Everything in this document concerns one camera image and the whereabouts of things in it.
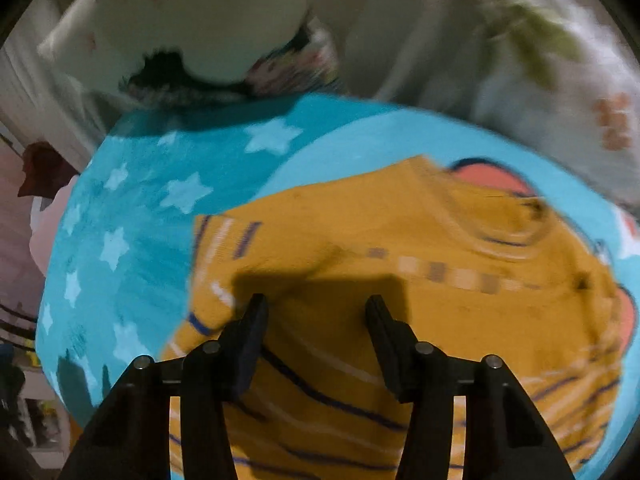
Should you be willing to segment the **white leaf print pillow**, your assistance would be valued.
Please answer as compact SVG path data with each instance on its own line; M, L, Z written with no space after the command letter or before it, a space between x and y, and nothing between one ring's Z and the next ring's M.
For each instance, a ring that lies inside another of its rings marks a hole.
M639 203L639 67L577 0L425 0L378 97L494 130Z

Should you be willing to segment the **turquoise cartoon fleece blanket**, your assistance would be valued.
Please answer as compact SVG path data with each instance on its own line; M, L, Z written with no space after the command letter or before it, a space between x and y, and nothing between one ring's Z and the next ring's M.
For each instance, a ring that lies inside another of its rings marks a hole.
M52 207L36 350L85 425L140 354L228 321L236 274L335 245L446 351L508 359L578 478L639 440L639 229L567 171L409 107L307 94L114 127Z

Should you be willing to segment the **yellow striped knit sweater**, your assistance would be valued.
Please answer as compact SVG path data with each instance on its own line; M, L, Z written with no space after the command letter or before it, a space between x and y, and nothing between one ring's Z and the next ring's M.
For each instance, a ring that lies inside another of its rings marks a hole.
M416 156L201 214L193 234L189 312L165 359L217 336L250 296L269 304L250 388L224 409L240 478L393 478L410 408L364 326L373 295L450 356L505 359L573 469L602 444L632 299L608 246L516 177Z

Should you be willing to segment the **white pillow with black bird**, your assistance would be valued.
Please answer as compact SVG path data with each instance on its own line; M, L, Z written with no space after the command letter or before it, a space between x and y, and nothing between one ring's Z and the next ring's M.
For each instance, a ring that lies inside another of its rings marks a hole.
M338 83L333 41L310 0L74 0L38 51L85 89L140 107Z

